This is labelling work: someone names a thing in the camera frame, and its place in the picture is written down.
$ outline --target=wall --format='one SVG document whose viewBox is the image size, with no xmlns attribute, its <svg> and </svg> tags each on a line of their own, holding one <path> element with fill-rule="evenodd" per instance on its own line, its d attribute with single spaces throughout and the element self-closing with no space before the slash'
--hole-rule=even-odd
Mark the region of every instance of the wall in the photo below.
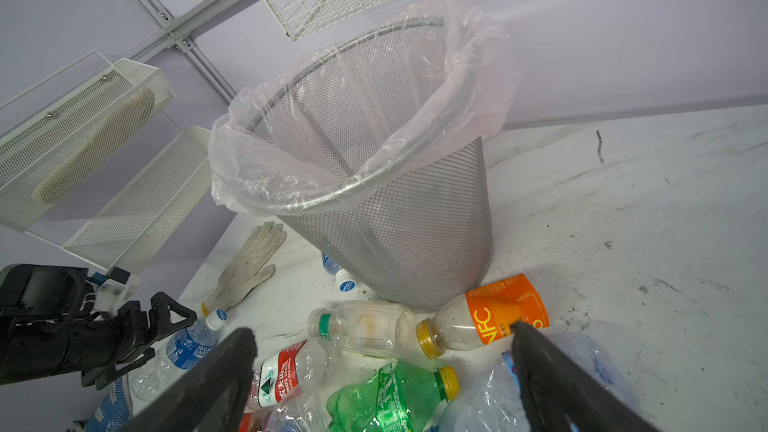
<svg viewBox="0 0 768 432">
<path fill-rule="evenodd" d="M 90 50 L 118 57 L 156 31 L 133 0 L 0 0 L 0 102 Z M 178 98 L 168 114 L 182 126 L 210 128 L 225 104 L 181 55 L 167 51 L 150 63 L 160 67 Z M 163 148 L 178 128 L 158 115 L 91 173 L 36 225 L 38 232 L 63 239 L 94 209 L 119 191 Z M 142 273 L 135 298 L 146 310 L 149 297 L 184 289 L 234 214 L 205 196 Z M 82 261 L 29 235 L 0 226 L 0 267 L 13 263 L 87 267 Z M 89 418 L 108 392 L 80 387 L 79 374 L 0 386 L 4 430 L 65 430 L 72 420 Z"/>
<path fill-rule="evenodd" d="M 178 15 L 200 0 L 162 1 Z M 393 0 L 296 42 L 259 2 L 195 41 L 239 90 L 413 1 Z M 522 84 L 508 126 L 768 102 L 764 0 L 469 1 L 518 44 Z"/>
</svg>

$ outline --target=table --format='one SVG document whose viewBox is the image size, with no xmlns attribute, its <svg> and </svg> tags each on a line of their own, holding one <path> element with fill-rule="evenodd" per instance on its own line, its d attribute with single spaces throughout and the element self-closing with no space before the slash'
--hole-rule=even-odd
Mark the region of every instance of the table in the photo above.
<svg viewBox="0 0 768 432">
<path fill-rule="evenodd" d="M 662 430 L 768 425 L 768 106 L 507 131 L 485 143 L 485 165 L 484 283 L 525 273 L 549 331 L 594 338 Z M 264 221 L 236 216 L 180 303 L 199 310 Z M 312 309 L 374 298 L 338 292 L 287 230 L 274 277 L 228 311 L 225 331 L 254 330 L 257 361 L 306 338 Z M 445 357 L 468 378 L 510 342 Z"/>
</svg>

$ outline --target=red and white label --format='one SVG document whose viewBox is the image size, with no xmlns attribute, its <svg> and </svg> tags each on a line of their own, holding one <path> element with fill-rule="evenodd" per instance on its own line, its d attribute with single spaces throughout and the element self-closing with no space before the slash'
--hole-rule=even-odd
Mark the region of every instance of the red and white label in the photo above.
<svg viewBox="0 0 768 432">
<path fill-rule="evenodd" d="M 259 405 L 262 408 L 277 404 L 298 385 L 296 355 L 305 343 L 291 345 L 264 360 L 259 379 Z"/>
</svg>

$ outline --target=orange label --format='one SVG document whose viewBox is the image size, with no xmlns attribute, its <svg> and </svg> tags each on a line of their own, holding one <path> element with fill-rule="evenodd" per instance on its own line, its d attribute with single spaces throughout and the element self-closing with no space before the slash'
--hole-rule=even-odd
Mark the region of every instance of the orange label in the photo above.
<svg viewBox="0 0 768 432">
<path fill-rule="evenodd" d="M 485 345 L 512 334 L 512 324 L 549 327 L 542 298 L 523 274 L 483 285 L 465 294 L 475 330 Z"/>
</svg>

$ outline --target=green plastic bottle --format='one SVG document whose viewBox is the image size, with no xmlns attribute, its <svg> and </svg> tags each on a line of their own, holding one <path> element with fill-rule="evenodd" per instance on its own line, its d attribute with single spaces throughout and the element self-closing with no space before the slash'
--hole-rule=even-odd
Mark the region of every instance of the green plastic bottle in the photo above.
<svg viewBox="0 0 768 432">
<path fill-rule="evenodd" d="M 389 364 L 328 399 L 329 432 L 421 432 L 438 404 L 455 399 L 459 388 L 453 367 L 430 372 L 408 362 Z"/>
</svg>

